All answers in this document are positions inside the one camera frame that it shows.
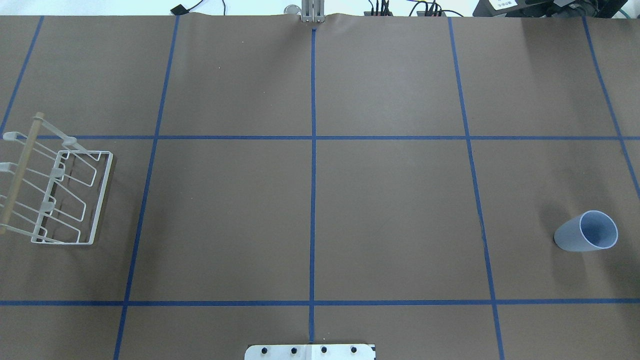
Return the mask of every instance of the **white wire rack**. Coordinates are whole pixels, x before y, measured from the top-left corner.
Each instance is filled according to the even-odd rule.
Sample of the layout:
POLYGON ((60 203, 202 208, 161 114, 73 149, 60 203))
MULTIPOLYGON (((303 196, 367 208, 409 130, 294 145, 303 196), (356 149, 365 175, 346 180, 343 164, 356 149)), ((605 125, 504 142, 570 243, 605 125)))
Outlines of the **white wire rack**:
POLYGON ((21 145, 22 152, 17 163, 0 162, 0 176, 11 177, 6 195, 0 193, 0 235, 12 231, 29 236, 32 243, 91 245, 105 203, 113 154, 85 149, 76 138, 46 121, 43 113, 33 117, 28 135, 10 131, 3 134, 3 140, 21 145), (43 127, 62 140, 61 149, 51 149, 38 141, 43 127), (46 170, 29 167, 32 154, 37 154, 40 163, 44 161, 46 170), (42 198, 35 197, 41 200, 19 201, 22 184, 28 185, 25 191, 41 194, 42 198), (12 219, 28 228, 18 227, 12 219))

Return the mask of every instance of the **plastic cup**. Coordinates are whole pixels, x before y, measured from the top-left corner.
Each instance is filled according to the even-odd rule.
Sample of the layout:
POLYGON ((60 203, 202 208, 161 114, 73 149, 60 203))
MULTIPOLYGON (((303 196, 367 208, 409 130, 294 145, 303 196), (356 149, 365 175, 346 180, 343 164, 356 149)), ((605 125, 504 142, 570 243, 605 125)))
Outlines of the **plastic cup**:
POLYGON ((554 240, 566 251, 608 249, 618 241, 618 227, 607 214, 589 210, 558 227, 554 240))

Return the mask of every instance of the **white background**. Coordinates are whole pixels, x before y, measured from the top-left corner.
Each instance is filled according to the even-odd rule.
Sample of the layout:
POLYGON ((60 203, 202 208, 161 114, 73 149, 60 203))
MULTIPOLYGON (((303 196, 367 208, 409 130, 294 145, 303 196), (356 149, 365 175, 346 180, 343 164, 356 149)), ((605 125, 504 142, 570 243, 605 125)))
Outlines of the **white background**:
MULTIPOLYGON (((186 8, 199 0, 0 0, 0 15, 171 15, 169 10, 182 3, 186 8)), ((225 0, 227 15, 276 15, 289 4, 300 5, 300 0, 225 0)), ((444 9, 456 10, 471 16, 477 0, 439 0, 444 9)), ((407 16, 414 3, 390 0, 395 16, 407 16)), ((346 13, 362 15, 371 5, 367 0, 325 0, 325 14, 346 13)), ((631 16, 640 13, 640 0, 630 0, 623 9, 631 16)), ((221 0, 204 0, 194 12, 222 15, 221 0)))

